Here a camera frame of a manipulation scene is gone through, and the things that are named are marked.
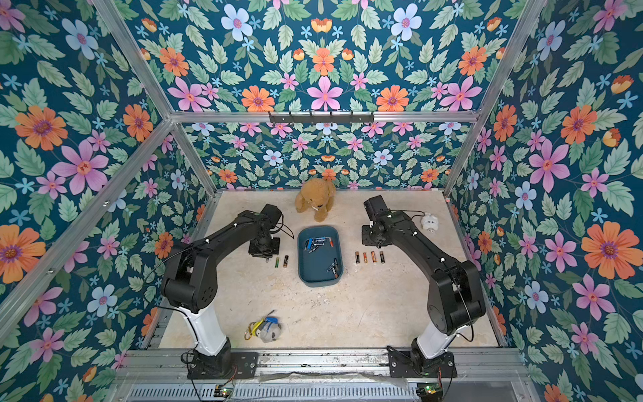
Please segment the teal plastic storage tray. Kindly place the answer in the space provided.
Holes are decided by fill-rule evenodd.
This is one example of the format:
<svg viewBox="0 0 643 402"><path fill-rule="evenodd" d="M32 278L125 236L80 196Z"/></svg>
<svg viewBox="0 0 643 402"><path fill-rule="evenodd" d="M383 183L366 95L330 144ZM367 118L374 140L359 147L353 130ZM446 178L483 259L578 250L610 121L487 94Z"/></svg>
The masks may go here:
<svg viewBox="0 0 643 402"><path fill-rule="evenodd" d="M339 235L335 228L322 225L303 229L297 236L297 269L300 280L309 287L337 284L344 272Z"/></svg>

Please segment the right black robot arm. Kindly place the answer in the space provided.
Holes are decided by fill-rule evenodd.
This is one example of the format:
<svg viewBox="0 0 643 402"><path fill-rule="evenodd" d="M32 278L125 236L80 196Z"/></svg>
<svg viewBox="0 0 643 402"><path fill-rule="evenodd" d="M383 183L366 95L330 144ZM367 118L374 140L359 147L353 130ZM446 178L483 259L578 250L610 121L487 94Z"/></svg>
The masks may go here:
<svg viewBox="0 0 643 402"><path fill-rule="evenodd" d="M472 329L486 315L486 304L477 267L458 261L421 233L402 210L390 209L383 197L363 203L369 223L362 227L362 244L396 246L411 259L429 282L427 311L430 324L412 343L420 363L440 358L455 337Z"/></svg>

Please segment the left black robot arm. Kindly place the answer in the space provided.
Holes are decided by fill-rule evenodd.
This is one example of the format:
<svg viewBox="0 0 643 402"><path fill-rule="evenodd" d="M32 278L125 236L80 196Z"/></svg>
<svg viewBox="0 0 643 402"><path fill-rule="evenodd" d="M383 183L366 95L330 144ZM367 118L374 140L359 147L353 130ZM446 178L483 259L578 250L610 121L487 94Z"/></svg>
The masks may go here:
<svg viewBox="0 0 643 402"><path fill-rule="evenodd" d="M194 330L196 351L204 357L219 357L229 348L229 338L211 306L218 291L218 265L245 245L254 258L269 260L278 255L280 240L275 234L282 217L281 210L272 204L260 212L244 210L214 234L177 246L167 259L162 295L184 314Z"/></svg>

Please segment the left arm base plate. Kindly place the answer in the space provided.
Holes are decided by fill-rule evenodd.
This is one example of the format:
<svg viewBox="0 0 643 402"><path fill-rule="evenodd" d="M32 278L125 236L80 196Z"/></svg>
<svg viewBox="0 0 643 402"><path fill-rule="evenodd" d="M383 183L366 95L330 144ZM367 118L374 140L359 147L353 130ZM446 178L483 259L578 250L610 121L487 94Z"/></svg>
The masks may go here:
<svg viewBox="0 0 643 402"><path fill-rule="evenodd" d="M252 379L256 375L259 353L223 351L206 356L198 351L188 358L190 380Z"/></svg>

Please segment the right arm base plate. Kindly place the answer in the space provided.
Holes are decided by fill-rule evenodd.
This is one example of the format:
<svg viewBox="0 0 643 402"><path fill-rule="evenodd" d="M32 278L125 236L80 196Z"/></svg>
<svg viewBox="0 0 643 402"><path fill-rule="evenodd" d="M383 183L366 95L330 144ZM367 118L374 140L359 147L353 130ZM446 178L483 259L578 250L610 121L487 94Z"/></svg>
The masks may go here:
<svg viewBox="0 0 643 402"><path fill-rule="evenodd" d="M389 375L392 378L435 378L453 379L457 377L453 353L445 352L436 358L425 358L419 348L400 350L392 346L386 348Z"/></svg>

